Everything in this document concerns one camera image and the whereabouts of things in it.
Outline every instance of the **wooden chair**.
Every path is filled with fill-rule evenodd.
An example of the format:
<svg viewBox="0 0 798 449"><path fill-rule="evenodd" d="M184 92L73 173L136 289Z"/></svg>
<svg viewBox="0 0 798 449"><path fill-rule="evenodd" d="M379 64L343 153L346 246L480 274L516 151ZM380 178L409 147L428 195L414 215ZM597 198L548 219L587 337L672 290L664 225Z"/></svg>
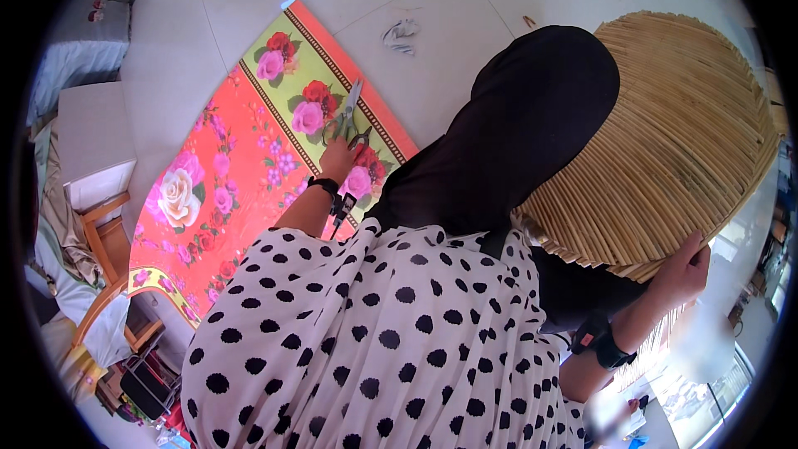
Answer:
<svg viewBox="0 0 798 449"><path fill-rule="evenodd" d="M111 198L106 203L97 206L84 215L81 215L83 232L89 247L103 270L105 288L97 295L89 307L89 311L77 327L72 346L80 345L86 337L95 319L111 301L119 296L128 287L128 260L130 259L130 242L122 229L122 217L115 217L103 225L97 226L96 221L101 220L130 199L130 194L125 191L119 196ZM147 343L155 332L164 325L161 320L147 323L142 329L133 332L125 324L125 338L134 353Z"/></svg>

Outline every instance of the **white tiled floor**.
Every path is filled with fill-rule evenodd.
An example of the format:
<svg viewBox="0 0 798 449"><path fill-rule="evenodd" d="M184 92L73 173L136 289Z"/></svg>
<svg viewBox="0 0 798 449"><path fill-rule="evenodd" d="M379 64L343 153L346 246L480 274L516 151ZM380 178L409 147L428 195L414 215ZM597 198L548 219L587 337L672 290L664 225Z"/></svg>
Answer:
<svg viewBox="0 0 798 449"><path fill-rule="evenodd" d="M130 51L122 65L139 156L125 228L132 232L149 186L183 143L196 116L240 55L280 13L285 0L136 0ZM363 69L417 145L441 135L468 98L479 69L514 37L538 27L602 21L640 9L696 16L739 46L756 48L739 0L303 0ZM381 35L413 17L416 56L390 51ZM159 305L159 313L171 309ZM171 320L176 327L180 320ZM189 329L175 343L185 341Z"/></svg>

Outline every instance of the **woman's arm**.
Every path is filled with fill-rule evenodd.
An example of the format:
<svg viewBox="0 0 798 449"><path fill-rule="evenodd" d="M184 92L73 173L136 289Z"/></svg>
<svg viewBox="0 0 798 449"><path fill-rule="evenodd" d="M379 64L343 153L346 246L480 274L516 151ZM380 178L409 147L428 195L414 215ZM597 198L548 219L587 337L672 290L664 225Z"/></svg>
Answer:
<svg viewBox="0 0 798 449"><path fill-rule="evenodd" d="M322 173L317 178L331 178L336 184L344 183L354 164L354 150L348 149L346 139L338 136L329 142L319 164ZM292 227L313 237L322 236L333 198L322 186L312 185L299 195L274 224L274 227Z"/></svg>
<svg viewBox="0 0 798 449"><path fill-rule="evenodd" d="M663 264L643 296L615 315L612 334L622 351L636 351L665 314L704 291L710 251L709 246L701 248L701 240L701 231L691 234ZM560 390L563 397L587 402L612 375L599 365L595 352L587 350L571 355L560 366Z"/></svg>

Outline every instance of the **white cabinet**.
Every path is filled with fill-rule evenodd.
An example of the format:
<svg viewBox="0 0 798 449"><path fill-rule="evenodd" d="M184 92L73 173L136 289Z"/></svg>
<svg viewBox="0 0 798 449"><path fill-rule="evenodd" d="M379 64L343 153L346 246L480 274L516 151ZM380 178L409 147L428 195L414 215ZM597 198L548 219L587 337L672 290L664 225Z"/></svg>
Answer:
<svg viewBox="0 0 798 449"><path fill-rule="evenodd" d="M128 190L136 157L121 82L61 91L58 131L61 177L73 209L84 212ZM116 210L97 224L119 215Z"/></svg>

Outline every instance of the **scissors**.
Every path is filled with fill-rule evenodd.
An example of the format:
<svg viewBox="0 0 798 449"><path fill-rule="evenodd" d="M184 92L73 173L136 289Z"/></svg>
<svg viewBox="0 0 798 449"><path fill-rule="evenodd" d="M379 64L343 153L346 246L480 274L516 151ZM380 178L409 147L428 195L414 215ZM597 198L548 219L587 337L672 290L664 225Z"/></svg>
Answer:
<svg viewBox="0 0 798 449"><path fill-rule="evenodd" d="M344 138L350 138L350 131L354 131L355 135L349 143L349 149L353 150L354 147L358 143L363 143L363 147L369 145L369 134L371 133L371 126L365 130L365 132L360 133L357 130L357 127L354 124L354 109L357 107L357 100L360 99L360 91L363 88L363 81L360 79L355 79L354 84L352 84L352 89L350 90L349 95L346 96L346 101L344 102L344 107L338 115L331 119L324 125L322 129L322 144L327 145L327 136L329 138L335 139L339 135L342 135Z"/></svg>

